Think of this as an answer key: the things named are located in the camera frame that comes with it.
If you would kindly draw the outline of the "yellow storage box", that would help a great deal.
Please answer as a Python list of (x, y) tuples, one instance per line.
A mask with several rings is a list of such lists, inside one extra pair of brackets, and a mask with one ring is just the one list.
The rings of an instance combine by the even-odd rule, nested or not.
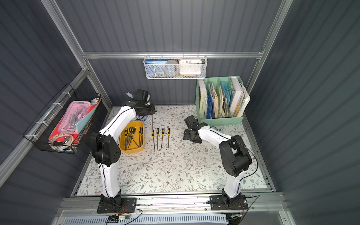
[(119, 147), (127, 154), (141, 152), (145, 147), (144, 124), (142, 121), (131, 121), (122, 131)]

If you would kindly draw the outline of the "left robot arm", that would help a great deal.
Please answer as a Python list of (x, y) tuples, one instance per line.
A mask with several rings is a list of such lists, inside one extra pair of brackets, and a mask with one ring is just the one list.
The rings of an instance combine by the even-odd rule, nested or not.
[(155, 105), (150, 103), (150, 93), (138, 89), (120, 108), (115, 117), (99, 132), (91, 134), (91, 153), (101, 172), (102, 194), (100, 202), (115, 211), (122, 205), (117, 178), (117, 162), (121, 156), (120, 135), (136, 116), (153, 115)]

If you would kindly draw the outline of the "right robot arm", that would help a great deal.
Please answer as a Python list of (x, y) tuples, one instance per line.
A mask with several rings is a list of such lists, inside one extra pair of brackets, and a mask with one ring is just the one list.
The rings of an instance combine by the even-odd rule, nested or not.
[(206, 123), (199, 123), (193, 116), (185, 119), (187, 129), (184, 131), (184, 140), (193, 143), (202, 143), (207, 141), (213, 146), (218, 147), (223, 168), (227, 172), (226, 184), (222, 189), (222, 202), (218, 205), (228, 209), (235, 205), (248, 208), (245, 195), (241, 193), (241, 180), (245, 172), (252, 164), (248, 148), (241, 136), (229, 136), (216, 131)]

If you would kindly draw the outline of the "green file organizer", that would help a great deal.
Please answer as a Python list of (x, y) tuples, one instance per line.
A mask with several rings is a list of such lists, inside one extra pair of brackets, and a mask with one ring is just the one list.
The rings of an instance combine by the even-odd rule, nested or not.
[(250, 102), (241, 78), (236, 76), (243, 87), (244, 98), (236, 117), (230, 112), (231, 76), (205, 78), (196, 84), (196, 111), (200, 123), (210, 126), (238, 125), (242, 123), (243, 114)]

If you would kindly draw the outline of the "blue box in basket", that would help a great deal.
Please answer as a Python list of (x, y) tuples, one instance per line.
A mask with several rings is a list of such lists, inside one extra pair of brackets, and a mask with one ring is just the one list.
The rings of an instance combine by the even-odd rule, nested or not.
[(163, 59), (145, 59), (144, 68), (147, 78), (162, 77), (165, 75), (164, 66), (168, 60)]

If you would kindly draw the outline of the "grey tape roll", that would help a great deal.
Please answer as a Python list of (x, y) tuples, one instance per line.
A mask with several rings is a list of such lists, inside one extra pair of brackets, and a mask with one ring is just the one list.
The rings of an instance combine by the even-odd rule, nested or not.
[(168, 60), (164, 66), (164, 74), (167, 77), (175, 77), (179, 73), (179, 66), (176, 60)]

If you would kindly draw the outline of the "yellow white clock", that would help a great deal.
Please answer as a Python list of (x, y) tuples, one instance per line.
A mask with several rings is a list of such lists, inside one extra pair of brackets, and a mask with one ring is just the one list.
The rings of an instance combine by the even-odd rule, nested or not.
[(180, 59), (179, 72), (184, 76), (197, 76), (202, 73), (201, 59)]

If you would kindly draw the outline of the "white book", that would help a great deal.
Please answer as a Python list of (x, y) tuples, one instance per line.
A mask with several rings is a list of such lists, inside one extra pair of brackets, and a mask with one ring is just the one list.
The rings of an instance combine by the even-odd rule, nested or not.
[(239, 82), (238, 78), (231, 77), (231, 82), (232, 82), (232, 86), (231, 86), (230, 112), (232, 114), (232, 117), (236, 117), (240, 110), (244, 98), (244, 92), (243, 92), (242, 84)]

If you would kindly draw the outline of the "red folder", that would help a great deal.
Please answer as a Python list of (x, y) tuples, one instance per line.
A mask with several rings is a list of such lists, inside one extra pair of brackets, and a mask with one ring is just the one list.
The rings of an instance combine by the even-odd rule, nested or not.
[(77, 138), (80, 137), (81, 132), (85, 129), (86, 125), (88, 124), (88, 122), (90, 121), (90, 119), (93, 117), (95, 110), (98, 107), (98, 104), (100, 103), (101, 99), (100, 98), (95, 98), (92, 99), (91, 101), (89, 101), (91, 103), (91, 107), (88, 111), (88, 114), (77, 123), (77, 128), (79, 133), (78, 134), (67, 134), (67, 133), (59, 133), (57, 131), (58, 126), (62, 120), (59, 121), (59, 123), (56, 125), (55, 129), (52, 131), (52, 133), (50, 134), (49, 138), (48, 138), (48, 142), (50, 144), (72, 144), (72, 143), (76, 143), (77, 142)]

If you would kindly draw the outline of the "pink plastic case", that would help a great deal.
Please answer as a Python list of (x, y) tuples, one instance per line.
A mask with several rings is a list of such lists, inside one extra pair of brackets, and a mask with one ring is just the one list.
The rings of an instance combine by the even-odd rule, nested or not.
[(73, 101), (68, 106), (57, 131), (59, 133), (78, 134), (77, 123), (82, 120), (91, 107), (88, 101)]

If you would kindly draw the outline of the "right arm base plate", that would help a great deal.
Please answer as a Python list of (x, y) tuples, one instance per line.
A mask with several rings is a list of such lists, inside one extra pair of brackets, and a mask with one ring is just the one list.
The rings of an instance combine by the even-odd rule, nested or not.
[(247, 210), (248, 202), (245, 195), (238, 195), (235, 198), (227, 196), (210, 196), (207, 204), (211, 205), (213, 211), (221, 210)]

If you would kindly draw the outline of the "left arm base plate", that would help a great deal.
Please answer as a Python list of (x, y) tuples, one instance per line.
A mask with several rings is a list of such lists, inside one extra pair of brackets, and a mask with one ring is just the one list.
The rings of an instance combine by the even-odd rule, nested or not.
[(133, 213), (137, 204), (136, 198), (116, 198), (111, 199), (102, 197), (99, 201), (97, 213)]

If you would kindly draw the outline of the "aluminium rail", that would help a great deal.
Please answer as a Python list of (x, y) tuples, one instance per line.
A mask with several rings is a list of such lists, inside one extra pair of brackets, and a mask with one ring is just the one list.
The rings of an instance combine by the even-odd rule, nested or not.
[[(137, 195), (128, 196), (136, 198), (136, 203), (131, 203), (125, 210), (133, 215), (144, 214), (175, 214), (175, 213), (228, 213), (243, 212), (243, 207), (236, 209), (224, 208), (214, 211), (208, 202), (210, 196), (216, 193), (206, 194), (175, 194), (175, 195)], [(282, 193), (245, 193), (247, 198), (248, 212), (286, 211), (288, 205)], [(72, 197), (64, 198), (56, 215), (95, 215), (97, 213), (99, 197)]]

